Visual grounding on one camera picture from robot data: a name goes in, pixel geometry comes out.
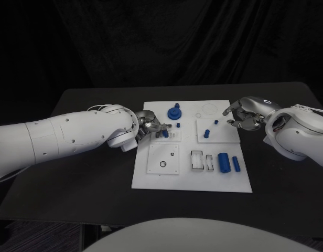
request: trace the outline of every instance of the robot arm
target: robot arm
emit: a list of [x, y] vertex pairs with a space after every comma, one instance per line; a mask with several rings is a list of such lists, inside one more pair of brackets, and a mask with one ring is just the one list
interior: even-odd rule
[[151, 111], [133, 113], [119, 105], [0, 126], [0, 178], [51, 159], [107, 146], [128, 151], [152, 131], [167, 130]]
[[236, 110], [240, 121], [227, 123], [246, 130], [257, 130], [265, 123], [263, 141], [289, 159], [301, 161], [308, 156], [323, 166], [323, 116], [308, 107], [280, 107], [259, 97], [243, 97], [224, 110]]

